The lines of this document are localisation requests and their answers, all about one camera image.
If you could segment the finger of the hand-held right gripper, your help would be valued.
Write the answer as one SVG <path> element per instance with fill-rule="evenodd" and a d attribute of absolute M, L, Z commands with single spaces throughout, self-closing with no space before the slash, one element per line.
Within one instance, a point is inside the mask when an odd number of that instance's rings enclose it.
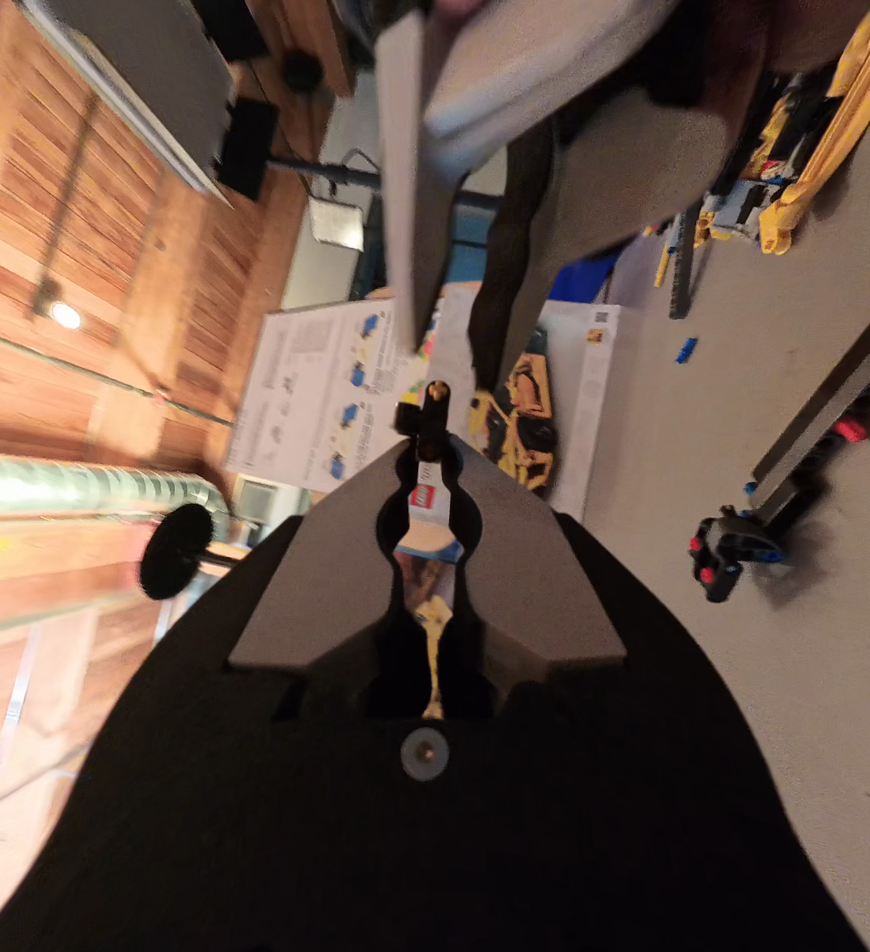
<path fill-rule="evenodd" d="M 452 41 L 432 14 L 411 8 L 381 32 L 375 50 L 386 273 L 409 351 L 420 347 L 441 293 L 462 181 L 439 168 L 424 122 Z"/>
<path fill-rule="evenodd" d="M 495 388 L 535 330 L 560 268 L 623 244 L 702 196 L 738 139 L 738 86 L 712 81 L 692 106 L 643 82 L 607 84 L 541 118 L 538 94 L 477 86 L 466 130 L 507 143 L 507 179 L 468 325 L 477 388 Z"/>

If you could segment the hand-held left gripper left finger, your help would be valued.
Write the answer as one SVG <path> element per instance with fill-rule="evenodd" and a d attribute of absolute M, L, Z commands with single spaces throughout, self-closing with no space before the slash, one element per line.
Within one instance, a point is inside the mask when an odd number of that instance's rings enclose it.
<path fill-rule="evenodd" d="M 370 717 L 419 717 L 431 695 L 427 636 L 394 557 L 416 482 L 404 439 L 314 506 L 229 663 L 294 675 Z"/>

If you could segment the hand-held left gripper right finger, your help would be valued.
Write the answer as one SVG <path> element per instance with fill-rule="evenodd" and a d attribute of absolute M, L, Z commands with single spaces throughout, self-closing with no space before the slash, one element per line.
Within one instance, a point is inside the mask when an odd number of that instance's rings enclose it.
<path fill-rule="evenodd" d="M 442 458 L 462 547 L 441 635 L 445 718 L 491 718 L 520 684 L 622 665 L 618 631 L 558 514 L 458 437 Z"/>

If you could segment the pile of brick pieces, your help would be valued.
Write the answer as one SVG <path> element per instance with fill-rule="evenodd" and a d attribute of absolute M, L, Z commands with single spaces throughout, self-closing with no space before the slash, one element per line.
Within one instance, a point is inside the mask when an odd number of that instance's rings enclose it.
<path fill-rule="evenodd" d="M 723 172 L 663 232 L 655 287 L 671 270 L 669 317 L 689 313 L 694 254 L 706 241 L 740 237 L 763 254 L 786 254 L 815 197 L 869 124 L 870 8 L 833 65 L 761 78 Z"/>

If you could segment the small yellow black connector assembly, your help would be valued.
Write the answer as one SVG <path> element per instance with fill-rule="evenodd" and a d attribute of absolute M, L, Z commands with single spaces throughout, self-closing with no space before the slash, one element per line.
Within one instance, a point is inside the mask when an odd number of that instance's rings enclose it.
<path fill-rule="evenodd" d="M 395 431 L 414 441 L 419 462 L 440 463 L 449 446 L 448 416 L 451 389 L 441 380 L 429 383 L 421 405 L 398 402 L 393 426 Z"/>

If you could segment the black grey brick chassis assembly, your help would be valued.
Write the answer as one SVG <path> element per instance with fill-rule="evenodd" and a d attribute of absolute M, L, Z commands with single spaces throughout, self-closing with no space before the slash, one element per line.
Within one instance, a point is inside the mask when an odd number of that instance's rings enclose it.
<path fill-rule="evenodd" d="M 722 506 L 689 541 L 692 575 L 710 603 L 750 565 L 779 565 L 793 529 L 826 493 L 824 469 L 870 439 L 870 323 L 752 470 L 743 509 Z"/>

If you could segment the person's right hand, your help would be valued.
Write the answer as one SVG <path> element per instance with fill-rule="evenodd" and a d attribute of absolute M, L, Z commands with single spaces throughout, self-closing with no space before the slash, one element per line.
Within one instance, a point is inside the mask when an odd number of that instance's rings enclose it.
<path fill-rule="evenodd" d="M 870 10 L 870 1 L 769 1 L 766 6 L 766 66 L 793 74 L 836 61 Z"/>

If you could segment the dark metal stand pole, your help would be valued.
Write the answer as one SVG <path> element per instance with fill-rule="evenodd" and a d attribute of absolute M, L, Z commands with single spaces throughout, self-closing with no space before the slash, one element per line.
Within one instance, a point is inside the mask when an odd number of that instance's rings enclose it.
<path fill-rule="evenodd" d="M 368 189 L 374 194 L 382 194 L 381 174 L 351 169 L 341 164 L 323 164 L 302 159 L 284 158 L 271 155 L 268 162 L 273 168 L 297 175 L 316 176 L 330 184 L 357 186 Z M 477 208 L 488 212 L 500 209 L 502 197 L 462 189 L 454 196 L 454 203 L 466 208 Z"/>

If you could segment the white printed board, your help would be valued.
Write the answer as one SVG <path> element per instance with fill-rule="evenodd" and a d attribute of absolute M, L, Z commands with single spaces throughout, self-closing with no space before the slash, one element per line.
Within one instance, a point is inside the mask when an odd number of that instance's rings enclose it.
<path fill-rule="evenodd" d="M 364 252 L 364 213 L 359 206 L 311 195 L 308 213 L 318 243 Z"/>

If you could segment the black round fixture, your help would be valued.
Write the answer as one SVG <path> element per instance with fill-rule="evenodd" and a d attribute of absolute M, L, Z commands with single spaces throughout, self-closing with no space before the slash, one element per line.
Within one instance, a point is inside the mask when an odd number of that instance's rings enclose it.
<path fill-rule="evenodd" d="M 292 48 L 283 53 L 280 76 L 292 93 L 308 97 L 321 88 L 324 70 L 317 56 L 302 49 Z"/>

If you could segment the black square box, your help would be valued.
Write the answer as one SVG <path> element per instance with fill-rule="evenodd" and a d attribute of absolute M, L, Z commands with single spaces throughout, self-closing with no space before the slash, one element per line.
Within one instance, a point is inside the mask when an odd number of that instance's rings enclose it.
<path fill-rule="evenodd" d="M 230 107 L 230 124 L 216 160 L 216 180 L 257 202 L 272 157 L 280 111 L 268 102 L 238 96 Z"/>

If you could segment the white sheet with colourful print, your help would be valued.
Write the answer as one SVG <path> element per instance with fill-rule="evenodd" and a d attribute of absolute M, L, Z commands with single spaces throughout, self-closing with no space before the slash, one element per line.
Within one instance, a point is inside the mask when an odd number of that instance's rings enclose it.
<path fill-rule="evenodd" d="M 406 351 L 394 311 L 376 299 L 267 315 L 226 469 L 326 494 L 397 444 L 397 404 L 423 401 L 438 319 Z"/>

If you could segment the silver ventilation duct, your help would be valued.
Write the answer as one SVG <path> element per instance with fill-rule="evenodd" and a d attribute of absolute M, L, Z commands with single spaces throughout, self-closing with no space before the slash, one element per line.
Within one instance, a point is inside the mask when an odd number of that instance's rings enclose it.
<path fill-rule="evenodd" d="M 203 506 L 227 532 L 227 501 L 195 474 L 0 455 L 0 517 L 142 516 L 190 504 Z"/>

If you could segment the grey wall panel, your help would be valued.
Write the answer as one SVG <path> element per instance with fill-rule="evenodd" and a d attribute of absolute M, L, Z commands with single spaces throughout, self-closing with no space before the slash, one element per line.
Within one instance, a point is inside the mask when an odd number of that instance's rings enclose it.
<path fill-rule="evenodd" d="M 188 1 L 17 1 L 49 45 L 190 188 L 217 181 L 235 86 Z"/>

